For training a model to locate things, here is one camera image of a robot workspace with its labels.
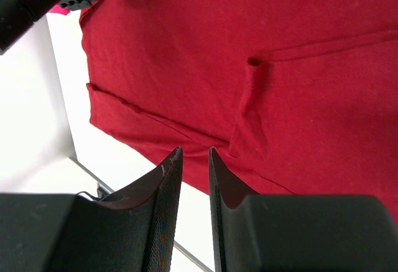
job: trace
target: red fabric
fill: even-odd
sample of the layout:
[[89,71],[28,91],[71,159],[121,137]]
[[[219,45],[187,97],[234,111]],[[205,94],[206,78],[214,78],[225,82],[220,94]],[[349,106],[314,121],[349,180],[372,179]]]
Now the red fabric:
[[91,123],[157,163],[208,150],[268,194],[372,194],[398,221],[397,0],[101,0]]

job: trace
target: pink fabric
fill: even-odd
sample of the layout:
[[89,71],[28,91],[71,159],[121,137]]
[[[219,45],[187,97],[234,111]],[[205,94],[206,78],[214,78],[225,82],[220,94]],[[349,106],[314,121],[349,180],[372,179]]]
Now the pink fabric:
[[54,14],[61,14],[61,15],[67,15],[70,13],[69,9],[64,9],[60,7],[59,5],[54,6],[49,12],[52,12]]

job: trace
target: white surface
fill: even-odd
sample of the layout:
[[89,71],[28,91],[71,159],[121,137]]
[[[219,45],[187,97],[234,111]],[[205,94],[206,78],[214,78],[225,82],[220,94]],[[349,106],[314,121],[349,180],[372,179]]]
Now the white surface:
[[66,193],[87,191],[96,196],[97,182],[69,158],[47,164],[8,192]]
[[73,154],[46,18],[0,56],[0,191]]
[[202,270],[174,248],[170,272],[202,272]]
[[[67,17],[47,14],[76,155],[87,169],[118,190],[150,171],[154,165],[89,124],[88,68],[81,47],[79,15],[79,12]],[[175,239],[214,271],[209,197],[184,183]]]

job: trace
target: white table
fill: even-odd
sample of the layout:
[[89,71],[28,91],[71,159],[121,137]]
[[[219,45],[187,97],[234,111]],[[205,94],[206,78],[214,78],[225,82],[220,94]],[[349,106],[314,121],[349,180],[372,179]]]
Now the white table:
[[[89,123],[88,68],[81,47],[79,16],[79,12],[66,17],[47,14],[76,156],[96,177],[118,190],[155,165]],[[185,183],[181,188],[175,241],[214,271],[209,197]]]

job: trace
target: white wall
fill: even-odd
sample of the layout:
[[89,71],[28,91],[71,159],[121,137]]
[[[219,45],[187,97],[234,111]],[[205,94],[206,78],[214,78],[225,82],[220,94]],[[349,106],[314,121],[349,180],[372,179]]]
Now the white wall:
[[73,153],[44,17],[0,56],[0,191],[18,187],[41,167]]

